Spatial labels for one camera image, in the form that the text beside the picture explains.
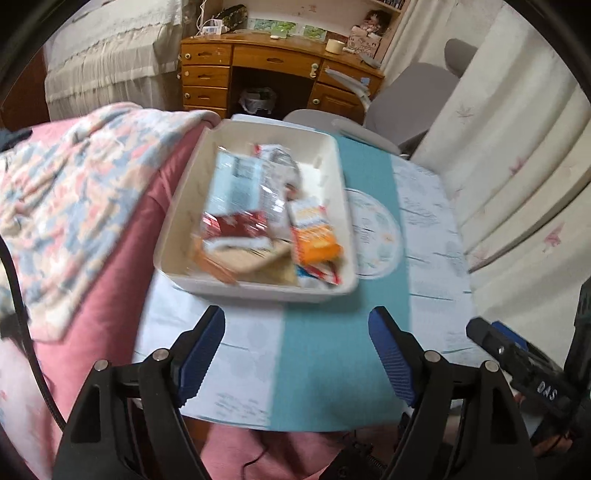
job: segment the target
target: chair armrest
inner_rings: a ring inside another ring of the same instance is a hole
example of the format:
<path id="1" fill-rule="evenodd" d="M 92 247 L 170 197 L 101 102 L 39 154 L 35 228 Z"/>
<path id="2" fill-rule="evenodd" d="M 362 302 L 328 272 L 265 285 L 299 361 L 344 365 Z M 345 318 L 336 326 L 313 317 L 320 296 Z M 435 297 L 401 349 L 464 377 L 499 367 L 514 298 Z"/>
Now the chair armrest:
<path id="1" fill-rule="evenodd" d="M 343 85 L 347 90 L 351 90 L 351 92 L 353 92 L 359 98 L 359 100 L 361 100 L 361 104 L 363 105 L 365 111 L 368 111 L 371 100 L 369 99 L 369 89 L 367 86 L 365 86 L 359 80 L 356 80 L 349 75 L 345 75 L 338 70 L 332 70 L 327 67 L 324 69 L 324 71 L 341 85 Z"/>
<path id="2" fill-rule="evenodd" d="M 393 155 L 400 155 L 400 149 L 397 145 L 351 120 L 337 118 L 333 120 L 332 124 L 345 137 L 379 148 Z"/>

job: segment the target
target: patterned blanket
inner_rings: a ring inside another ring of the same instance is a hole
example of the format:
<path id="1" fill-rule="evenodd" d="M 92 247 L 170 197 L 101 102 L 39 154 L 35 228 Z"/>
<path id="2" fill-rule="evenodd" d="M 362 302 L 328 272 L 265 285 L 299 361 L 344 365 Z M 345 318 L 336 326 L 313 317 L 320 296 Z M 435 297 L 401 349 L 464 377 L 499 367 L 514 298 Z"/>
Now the patterned blanket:
<path id="1" fill-rule="evenodd" d="M 35 340 L 60 340 L 176 143 L 211 112 L 100 108 L 54 144 L 0 154 L 0 234 L 14 259 Z M 14 311 L 0 269 L 0 317 Z"/>

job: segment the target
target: paper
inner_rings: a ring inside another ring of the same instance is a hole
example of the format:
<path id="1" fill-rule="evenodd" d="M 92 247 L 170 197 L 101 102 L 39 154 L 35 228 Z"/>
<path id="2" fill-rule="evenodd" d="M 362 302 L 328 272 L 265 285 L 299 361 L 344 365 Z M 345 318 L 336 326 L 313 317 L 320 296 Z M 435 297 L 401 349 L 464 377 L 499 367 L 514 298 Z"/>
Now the paper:
<path id="1" fill-rule="evenodd" d="M 466 337 L 475 308 L 462 239 L 441 181 L 394 156 L 392 169 L 406 240 L 412 332 L 424 349 L 479 364 L 481 350 Z"/>
<path id="2" fill-rule="evenodd" d="M 134 361 L 174 343 L 192 329 L 211 301 L 178 290 L 164 275 L 152 281 Z M 275 367 L 282 344 L 283 307 L 277 303 L 216 301 L 226 332 L 197 397 L 181 414 L 229 424 L 266 428 L 270 424 Z"/>

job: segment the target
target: gray office chair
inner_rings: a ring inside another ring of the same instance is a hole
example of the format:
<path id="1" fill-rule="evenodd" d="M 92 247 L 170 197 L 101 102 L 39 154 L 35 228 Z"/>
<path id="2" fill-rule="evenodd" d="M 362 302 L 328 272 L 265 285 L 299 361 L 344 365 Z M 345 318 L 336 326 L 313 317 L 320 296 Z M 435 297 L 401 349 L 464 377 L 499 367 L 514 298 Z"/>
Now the gray office chair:
<path id="1" fill-rule="evenodd" d="M 326 72 L 353 91 L 366 109 L 363 126 L 320 110 L 296 110 L 284 120 L 315 129 L 341 133 L 394 154 L 412 153 L 437 118 L 476 47 L 452 38 L 445 46 L 447 70 L 428 63 L 413 63 L 382 90 L 373 102 L 361 82 L 341 72 Z"/>

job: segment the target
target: red snack wrapper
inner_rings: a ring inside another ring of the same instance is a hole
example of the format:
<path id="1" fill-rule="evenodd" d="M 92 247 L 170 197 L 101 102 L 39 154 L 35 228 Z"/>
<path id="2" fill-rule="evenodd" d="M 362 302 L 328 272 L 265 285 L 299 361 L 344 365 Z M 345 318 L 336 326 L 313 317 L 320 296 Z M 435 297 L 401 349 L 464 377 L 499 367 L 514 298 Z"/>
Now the red snack wrapper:
<path id="1" fill-rule="evenodd" d="M 309 275 L 325 281 L 331 285 L 340 285 L 339 271 L 332 262 L 304 265 L 302 267 Z"/>
<path id="2" fill-rule="evenodd" d="M 267 218 L 264 212 L 202 216 L 202 238 L 206 251 L 221 247 L 270 249 Z"/>

